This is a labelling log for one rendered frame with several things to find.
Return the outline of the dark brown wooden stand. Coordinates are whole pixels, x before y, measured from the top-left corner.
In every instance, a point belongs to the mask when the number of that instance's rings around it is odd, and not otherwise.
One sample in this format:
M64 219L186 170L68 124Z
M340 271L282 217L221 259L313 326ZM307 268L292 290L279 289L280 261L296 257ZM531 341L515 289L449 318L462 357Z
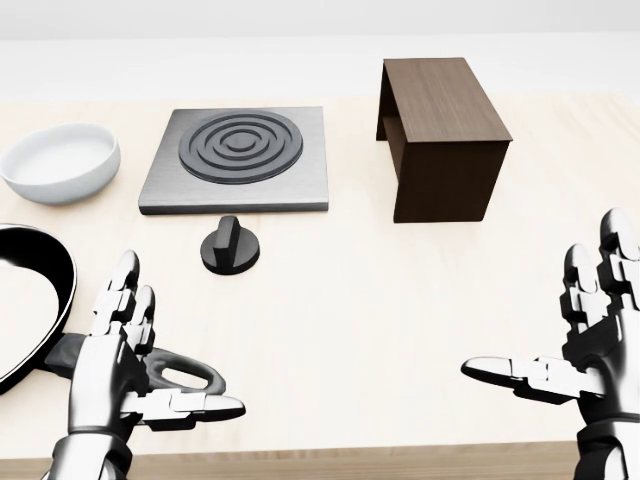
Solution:
M384 60L376 138L398 180L396 223L483 220L512 140L463 58Z

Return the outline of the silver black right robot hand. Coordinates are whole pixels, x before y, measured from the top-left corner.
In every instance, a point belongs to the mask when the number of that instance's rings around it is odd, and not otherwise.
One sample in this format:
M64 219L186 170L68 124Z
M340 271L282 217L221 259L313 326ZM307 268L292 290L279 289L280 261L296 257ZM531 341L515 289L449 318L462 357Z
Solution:
M561 358L475 357L461 371L550 404L577 401L586 423L640 421L640 244L619 208L600 224L601 262L573 245L564 260L563 318L569 323Z

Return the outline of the white ceramic bowl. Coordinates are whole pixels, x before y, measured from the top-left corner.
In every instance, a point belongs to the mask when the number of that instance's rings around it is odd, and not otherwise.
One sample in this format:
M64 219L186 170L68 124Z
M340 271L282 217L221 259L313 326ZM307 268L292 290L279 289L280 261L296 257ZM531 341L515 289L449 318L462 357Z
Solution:
M19 196L44 205L88 198L116 176L115 135L93 123L67 123L33 132L0 155L0 177Z

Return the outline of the grey square stove plate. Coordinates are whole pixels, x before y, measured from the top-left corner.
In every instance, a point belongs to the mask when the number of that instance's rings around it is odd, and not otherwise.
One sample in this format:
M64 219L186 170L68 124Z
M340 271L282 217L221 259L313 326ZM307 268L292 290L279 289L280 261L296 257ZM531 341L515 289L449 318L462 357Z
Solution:
M327 210L322 108L174 110L138 206L144 215Z

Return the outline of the black frying pan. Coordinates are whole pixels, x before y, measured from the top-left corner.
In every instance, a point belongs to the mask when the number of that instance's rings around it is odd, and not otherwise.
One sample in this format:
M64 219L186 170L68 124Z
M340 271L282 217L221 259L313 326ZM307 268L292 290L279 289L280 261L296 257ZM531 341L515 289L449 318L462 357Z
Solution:
M35 227L0 224L0 395L32 371L71 380L90 334L64 331L78 272L67 247Z

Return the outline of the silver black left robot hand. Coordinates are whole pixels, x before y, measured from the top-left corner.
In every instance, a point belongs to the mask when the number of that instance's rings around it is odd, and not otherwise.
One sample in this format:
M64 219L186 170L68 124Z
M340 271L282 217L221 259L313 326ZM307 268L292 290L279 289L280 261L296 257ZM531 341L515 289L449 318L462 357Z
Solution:
M72 377L70 432L127 439L137 425L191 430L243 416L245 405L226 395L214 368L155 347L155 294L138 285L139 272L138 256L126 251L96 299Z

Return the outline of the round black stove knob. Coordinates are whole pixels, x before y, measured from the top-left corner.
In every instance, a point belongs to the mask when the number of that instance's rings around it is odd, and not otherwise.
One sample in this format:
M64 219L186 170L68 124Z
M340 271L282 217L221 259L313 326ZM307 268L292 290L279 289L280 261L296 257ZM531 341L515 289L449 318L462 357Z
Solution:
M260 256L257 237L243 228L236 216L223 216L218 228L202 242L204 266L218 275L236 275L251 268Z

